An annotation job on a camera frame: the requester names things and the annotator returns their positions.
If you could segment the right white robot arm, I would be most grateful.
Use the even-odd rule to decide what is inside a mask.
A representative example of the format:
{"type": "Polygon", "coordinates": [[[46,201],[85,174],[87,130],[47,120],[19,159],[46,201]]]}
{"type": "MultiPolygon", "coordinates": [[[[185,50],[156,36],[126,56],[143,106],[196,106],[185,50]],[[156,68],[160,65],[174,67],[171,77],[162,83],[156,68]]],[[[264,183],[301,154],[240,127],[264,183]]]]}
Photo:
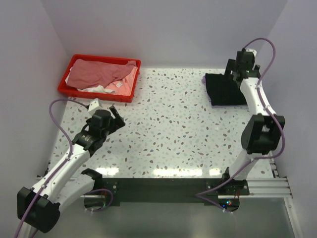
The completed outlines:
{"type": "Polygon", "coordinates": [[[251,118],[241,135],[242,150],[234,163],[227,167],[219,185],[206,193],[222,190],[227,195],[242,188],[246,178],[259,160],[270,159],[270,152],[285,142],[285,117],[271,108],[261,81],[256,53],[243,48],[235,59],[229,59],[223,74],[205,75],[207,94],[213,107],[247,106],[251,118]]]}

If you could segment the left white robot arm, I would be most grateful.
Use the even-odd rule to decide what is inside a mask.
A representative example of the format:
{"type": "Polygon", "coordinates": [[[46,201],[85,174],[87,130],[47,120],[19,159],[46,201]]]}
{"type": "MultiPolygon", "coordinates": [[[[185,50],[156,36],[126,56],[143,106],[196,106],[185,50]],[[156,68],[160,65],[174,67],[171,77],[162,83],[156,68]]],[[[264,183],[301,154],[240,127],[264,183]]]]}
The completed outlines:
{"type": "Polygon", "coordinates": [[[74,173],[99,150],[106,138],[125,126],[116,108],[97,109],[87,119],[82,130],[69,139],[69,149],[60,161],[31,188],[23,187],[17,194],[17,217],[20,224],[15,237],[24,223],[43,233],[49,232],[60,218],[61,212],[86,193],[98,194],[104,190],[98,172],[85,169],[73,187],[68,181],[74,173]]]}

